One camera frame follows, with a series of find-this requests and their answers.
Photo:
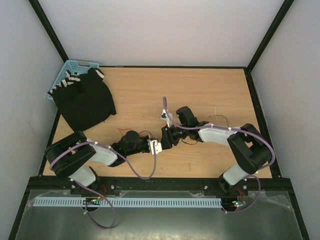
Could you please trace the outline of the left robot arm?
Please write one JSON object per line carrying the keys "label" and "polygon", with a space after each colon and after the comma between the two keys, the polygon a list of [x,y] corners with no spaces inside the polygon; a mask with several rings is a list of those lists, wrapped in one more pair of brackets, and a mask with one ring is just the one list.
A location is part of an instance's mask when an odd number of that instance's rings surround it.
{"label": "left robot arm", "polygon": [[[82,131],[77,131],[47,147],[44,155],[49,162],[49,169],[58,179],[79,182],[87,193],[94,194],[100,188],[100,181],[94,170],[86,166],[88,161],[112,168],[127,163],[138,178],[148,180],[155,174],[157,154],[162,150],[158,139],[151,135],[140,136],[133,130],[127,131],[118,142],[111,145],[92,141]],[[153,155],[153,169],[149,176],[139,175],[127,159],[140,153]]]}

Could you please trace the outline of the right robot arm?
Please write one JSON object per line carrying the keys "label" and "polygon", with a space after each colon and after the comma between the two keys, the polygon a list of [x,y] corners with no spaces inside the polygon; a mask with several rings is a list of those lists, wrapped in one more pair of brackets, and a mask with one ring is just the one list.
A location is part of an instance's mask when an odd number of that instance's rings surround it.
{"label": "right robot arm", "polygon": [[197,143],[230,147],[236,163],[218,178],[218,188],[225,195],[231,194],[240,181],[275,161],[273,148],[250,123],[241,127],[225,127],[207,121],[199,122],[187,106],[179,108],[176,114],[180,124],[173,121],[166,106],[162,110],[160,118],[166,121],[166,126],[161,129],[162,149],[171,149],[186,138]]}

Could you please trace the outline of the striped black white cloth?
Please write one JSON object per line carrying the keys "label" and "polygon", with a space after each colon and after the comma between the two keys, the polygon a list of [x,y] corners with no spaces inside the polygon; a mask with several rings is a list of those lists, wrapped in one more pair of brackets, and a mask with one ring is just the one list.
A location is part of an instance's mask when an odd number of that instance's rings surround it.
{"label": "striped black white cloth", "polygon": [[70,70],[65,71],[66,77],[63,78],[60,82],[53,85],[51,90],[47,92],[48,96],[53,98],[54,91],[60,88],[66,88],[70,85],[80,83],[81,81],[89,80],[98,80],[102,81],[105,78],[105,74],[99,68],[90,68],[87,73],[71,73]]}

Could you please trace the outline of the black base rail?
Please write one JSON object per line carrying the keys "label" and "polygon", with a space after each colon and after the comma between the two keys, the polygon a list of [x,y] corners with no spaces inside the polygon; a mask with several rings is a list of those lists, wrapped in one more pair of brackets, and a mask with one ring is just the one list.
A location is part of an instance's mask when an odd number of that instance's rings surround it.
{"label": "black base rail", "polygon": [[[191,192],[203,193],[206,196],[237,197],[240,193],[248,194],[249,187],[241,181],[224,192],[217,178],[158,178],[142,180],[136,177],[101,177],[98,183],[92,184],[90,189],[108,196],[118,196],[123,191],[151,191],[151,192]],[[67,190],[72,195],[94,196],[93,193],[79,187],[71,180],[60,180],[54,176],[34,176],[28,181],[26,192],[33,190]]]}

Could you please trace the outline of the right rear frame post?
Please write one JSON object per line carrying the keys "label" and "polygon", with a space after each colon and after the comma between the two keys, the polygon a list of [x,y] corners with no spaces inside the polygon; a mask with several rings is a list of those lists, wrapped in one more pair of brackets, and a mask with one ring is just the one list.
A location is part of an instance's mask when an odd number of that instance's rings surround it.
{"label": "right rear frame post", "polygon": [[267,48],[274,34],[278,30],[280,24],[282,23],[283,19],[287,15],[293,3],[294,3],[294,0],[284,0],[283,3],[281,4],[268,30],[266,31],[264,37],[262,38],[258,48],[256,49],[252,59],[250,60],[248,66],[246,67],[249,72],[253,71],[254,67],[258,63],[259,59],[261,58],[262,54],[264,53],[265,49]]}

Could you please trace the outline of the black enclosure frame post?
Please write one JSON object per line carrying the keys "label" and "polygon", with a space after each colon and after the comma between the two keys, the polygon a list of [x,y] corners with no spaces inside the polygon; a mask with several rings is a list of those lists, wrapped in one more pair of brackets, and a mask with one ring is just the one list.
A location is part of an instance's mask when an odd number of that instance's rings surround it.
{"label": "black enclosure frame post", "polygon": [[44,30],[46,31],[48,37],[50,38],[51,42],[53,43],[56,51],[58,52],[59,56],[61,57],[63,62],[69,60],[69,57],[63,48],[50,20],[48,19],[43,7],[41,6],[38,0],[28,0],[30,3],[33,11],[35,12],[36,16],[38,17],[40,23],[42,24]]}

